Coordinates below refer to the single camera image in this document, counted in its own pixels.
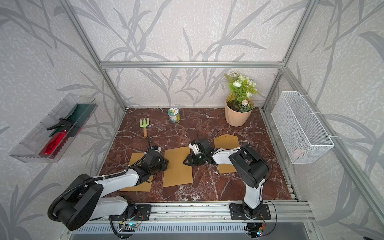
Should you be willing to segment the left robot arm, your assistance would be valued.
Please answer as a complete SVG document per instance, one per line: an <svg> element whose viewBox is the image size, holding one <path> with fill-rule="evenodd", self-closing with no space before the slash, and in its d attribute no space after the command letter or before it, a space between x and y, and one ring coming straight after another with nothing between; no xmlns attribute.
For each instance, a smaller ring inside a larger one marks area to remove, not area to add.
<svg viewBox="0 0 384 240"><path fill-rule="evenodd" d="M157 150L149 150L132 166L110 175L79 175L49 206L50 220L63 223L74 231L88 221L105 216L122 215L129 207L120 196L108 195L124 188L136 187L158 172L168 169L169 160Z"/></svg>

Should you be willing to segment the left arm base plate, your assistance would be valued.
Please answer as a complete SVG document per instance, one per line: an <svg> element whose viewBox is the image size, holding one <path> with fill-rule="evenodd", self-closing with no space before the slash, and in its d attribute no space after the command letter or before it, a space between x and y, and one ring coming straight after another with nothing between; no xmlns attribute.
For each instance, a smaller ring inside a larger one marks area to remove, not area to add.
<svg viewBox="0 0 384 240"><path fill-rule="evenodd" d="M148 221L152 205L129 204L121 215L112 215L112 221Z"/></svg>

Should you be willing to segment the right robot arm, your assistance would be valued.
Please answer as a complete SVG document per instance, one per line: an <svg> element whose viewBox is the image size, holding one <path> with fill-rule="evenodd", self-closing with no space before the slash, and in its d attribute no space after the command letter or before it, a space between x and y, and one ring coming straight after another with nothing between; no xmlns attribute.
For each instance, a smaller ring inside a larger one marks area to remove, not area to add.
<svg viewBox="0 0 384 240"><path fill-rule="evenodd" d="M262 204L262 191L269 172L268 162L245 143L234 149L213 148L206 139L189 144L191 153L183 161L187 166L232 165L246 186L244 208L254 211Z"/></svg>

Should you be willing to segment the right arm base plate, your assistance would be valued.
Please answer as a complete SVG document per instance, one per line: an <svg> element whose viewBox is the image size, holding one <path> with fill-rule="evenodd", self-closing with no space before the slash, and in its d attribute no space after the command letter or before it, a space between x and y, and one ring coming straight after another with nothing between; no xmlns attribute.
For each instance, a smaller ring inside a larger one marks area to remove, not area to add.
<svg viewBox="0 0 384 240"><path fill-rule="evenodd" d="M271 212L268 204L261 203L255 209L251 209L245 203L229 205L231 220L271 220Z"/></svg>

